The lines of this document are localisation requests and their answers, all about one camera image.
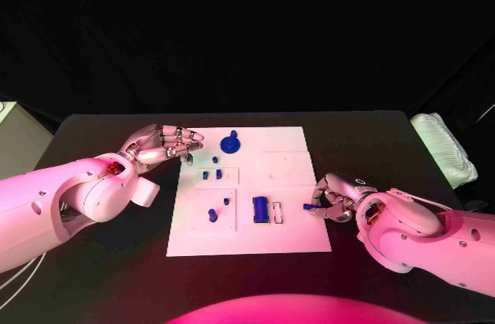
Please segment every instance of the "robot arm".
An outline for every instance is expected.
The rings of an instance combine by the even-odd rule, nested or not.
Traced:
[[[321,195],[330,208],[319,206]],[[415,199],[442,212],[433,213]],[[397,189],[379,192],[337,173],[319,182],[306,208],[337,222],[357,211],[358,239],[390,270],[407,273],[419,267],[452,285],[495,297],[495,215],[452,210]]]
[[[117,154],[0,180],[0,273],[113,219],[130,201],[149,207],[161,188],[139,175],[177,156],[192,164],[203,139],[182,127],[151,125]]]

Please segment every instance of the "dark table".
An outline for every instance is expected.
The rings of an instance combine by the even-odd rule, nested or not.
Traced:
[[[152,123],[304,126],[318,180],[332,170],[347,171],[382,190],[397,187],[461,208],[402,112],[74,115],[38,168],[116,152],[129,135]],[[175,159],[146,176],[161,185],[153,206],[130,203],[110,222],[87,227],[48,252],[32,281],[0,312],[2,323],[164,323],[213,303],[270,293],[337,295],[428,321],[495,319],[494,298],[418,268],[406,275],[387,270],[357,239],[354,221],[328,221],[334,252],[166,257],[178,176]],[[2,290],[0,300],[21,283]]]

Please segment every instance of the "cable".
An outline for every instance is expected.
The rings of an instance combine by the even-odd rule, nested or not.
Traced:
[[[6,281],[6,283],[0,286],[0,289],[3,289],[6,286],[8,286],[8,284],[11,284],[12,283],[12,281],[16,279],[16,277],[24,273],[24,271],[28,269],[28,267],[34,264],[34,261],[38,259],[38,257],[37,258],[34,258],[31,261],[29,261],[29,263],[24,266],[24,269],[15,274],[15,276],[12,276],[12,278]]]
[[[37,264],[37,267],[35,267],[35,269],[34,269],[34,272],[32,272],[31,275],[29,275],[28,280],[24,282],[22,286],[19,287],[19,290],[14,293],[14,296],[8,299],[8,301],[6,301],[6,302],[3,303],[3,305],[0,306],[0,310],[5,308],[5,306],[11,303],[11,300],[16,297],[16,295],[19,294],[19,292],[24,290],[24,286],[26,286],[26,284],[28,284],[31,278],[34,277],[34,275],[35,275],[35,273],[37,273],[38,267],[39,267],[39,265],[42,264],[45,255],[47,255],[47,252],[45,252],[45,254],[42,255],[42,258],[39,259],[39,262],[38,262],[38,264]]]

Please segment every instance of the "white cloth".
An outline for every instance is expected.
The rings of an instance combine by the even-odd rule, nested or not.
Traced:
[[[410,120],[429,148],[452,188],[478,179],[475,165],[438,113],[419,114]]]

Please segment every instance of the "blue object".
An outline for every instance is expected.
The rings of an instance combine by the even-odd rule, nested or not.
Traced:
[[[325,207],[319,205],[311,205],[311,204],[304,204],[302,206],[304,210],[312,210],[314,208],[325,208]]]
[[[237,138],[236,130],[231,131],[230,136],[220,142],[220,148],[227,154],[233,154],[240,149],[240,140]]]
[[[211,222],[216,222],[217,219],[218,219],[218,215],[217,215],[214,209],[211,209],[211,210],[208,211],[208,215],[210,215],[210,221],[211,221]]]
[[[255,197],[253,205],[256,207],[256,223],[270,222],[269,199],[266,197]]]

